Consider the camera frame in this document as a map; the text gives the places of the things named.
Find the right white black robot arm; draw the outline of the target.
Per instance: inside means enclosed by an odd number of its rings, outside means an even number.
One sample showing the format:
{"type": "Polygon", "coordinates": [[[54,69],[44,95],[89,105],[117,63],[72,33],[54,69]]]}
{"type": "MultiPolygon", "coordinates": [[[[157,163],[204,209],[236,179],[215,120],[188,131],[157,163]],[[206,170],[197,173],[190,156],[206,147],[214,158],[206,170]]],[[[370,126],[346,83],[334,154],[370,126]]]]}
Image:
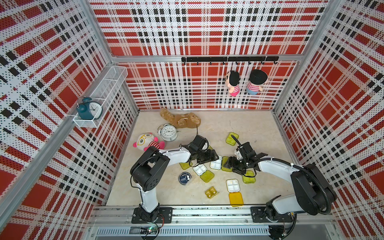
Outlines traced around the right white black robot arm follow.
{"type": "Polygon", "coordinates": [[[290,213],[329,215],[332,203],[337,199],[336,192],[315,165],[301,166],[265,153],[257,154],[249,142],[239,144],[235,156],[228,158],[224,166],[242,176],[249,169],[271,174],[293,186],[294,194],[277,196],[266,203],[262,216],[270,222],[277,222],[290,213]]]}

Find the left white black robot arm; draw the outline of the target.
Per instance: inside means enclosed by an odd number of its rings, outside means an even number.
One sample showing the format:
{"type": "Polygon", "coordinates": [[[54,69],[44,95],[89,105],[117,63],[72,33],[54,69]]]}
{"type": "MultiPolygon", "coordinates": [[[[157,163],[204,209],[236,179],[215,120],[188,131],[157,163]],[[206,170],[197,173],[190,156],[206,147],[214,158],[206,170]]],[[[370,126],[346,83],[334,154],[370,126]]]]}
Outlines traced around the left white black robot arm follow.
{"type": "Polygon", "coordinates": [[[140,190],[141,196],[141,203],[135,209],[136,219],[133,223],[137,223],[138,220],[154,223],[162,216],[156,186],[168,166],[179,163],[191,166],[192,161],[202,165],[218,159],[216,151],[209,148],[209,141],[200,135],[196,135],[189,144],[180,145],[176,149],[159,150],[151,146],[145,150],[130,170],[131,182],[136,184],[134,188],[140,190]]]}

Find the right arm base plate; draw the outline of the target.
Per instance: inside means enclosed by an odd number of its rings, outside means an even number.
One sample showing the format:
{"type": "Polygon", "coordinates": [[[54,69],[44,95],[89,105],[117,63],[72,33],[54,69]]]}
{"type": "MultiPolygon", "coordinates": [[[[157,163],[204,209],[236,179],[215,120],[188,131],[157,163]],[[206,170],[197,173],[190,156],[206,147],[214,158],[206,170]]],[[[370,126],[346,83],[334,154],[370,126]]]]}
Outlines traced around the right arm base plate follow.
{"type": "Polygon", "coordinates": [[[251,207],[251,217],[254,223],[292,223],[290,213],[279,214],[272,207],[251,207]]]}

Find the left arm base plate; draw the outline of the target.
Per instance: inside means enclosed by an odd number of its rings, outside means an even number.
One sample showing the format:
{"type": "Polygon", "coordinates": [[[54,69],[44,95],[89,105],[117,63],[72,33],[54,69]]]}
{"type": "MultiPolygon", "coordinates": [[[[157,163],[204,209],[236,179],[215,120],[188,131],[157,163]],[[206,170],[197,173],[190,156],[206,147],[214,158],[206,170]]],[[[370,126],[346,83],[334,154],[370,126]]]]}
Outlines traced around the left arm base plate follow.
{"type": "Polygon", "coordinates": [[[151,213],[146,212],[141,206],[134,209],[132,224],[156,223],[170,224],[172,222],[173,208],[156,207],[151,213]]]}

